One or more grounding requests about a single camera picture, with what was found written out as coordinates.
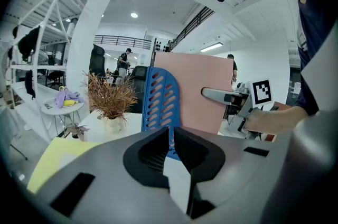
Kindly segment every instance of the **blue plastic basket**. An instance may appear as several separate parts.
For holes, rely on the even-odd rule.
[[[180,91],[176,79],[162,68],[148,67],[142,110],[142,131],[169,127],[168,157],[180,160],[174,144],[174,127],[181,126]]]

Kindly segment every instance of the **yellow object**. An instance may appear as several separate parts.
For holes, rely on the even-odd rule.
[[[73,104],[75,104],[74,100],[65,100],[65,101],[63,101],[63,105],[64,106],[70,106],[70,105],[73,105]]]
[[[27,189],[36,194],[40,187],[61,168],[65,157],[78,157],[97,145],[99,143],[54,138],[36,165]]]

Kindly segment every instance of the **dried plant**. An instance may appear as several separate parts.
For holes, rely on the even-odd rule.
[[[137,103],[135,92],[127,78],[119,85],[112,87],[106,80],[95,76],[94,73],[87,74],[88,91],[86,95],[89,100],[89,108],[98,110],[102,117],[108,119],[122,118],[131,106]]]

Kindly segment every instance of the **metal railing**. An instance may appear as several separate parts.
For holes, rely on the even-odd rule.
[[[214,13],[212,9],[204,7],[190,23],[184,28],[184,30],[177,36],[177,38],[170,42],[170,50],[173,50],[189,33],[197,28],[201,23]]]
[[[124,36],[96,35],[94,39],[94,44],[125,45],[130,48],[150,49],[152,42],[151,40]]]

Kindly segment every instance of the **small plant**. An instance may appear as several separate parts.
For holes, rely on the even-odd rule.
[[[126,120],[124,114],[131,106],[137,103],[135,92],[127,78],[124,82],[114,87],[105,80],[95,76],[94,73],[87,74],[90,110],[98,110],[102,118],[114,120],[121,118]]]
[[[72,133],[73,138],[78,138],[81,141],[85,140],[84,133],[85,131],[88,131],[90,129],[85,128],[84,126],[79,126],[79,123],[73,123],[69,126],[67,126],[67,129],[64,132],[64,138],[66,138],[70,133]]]

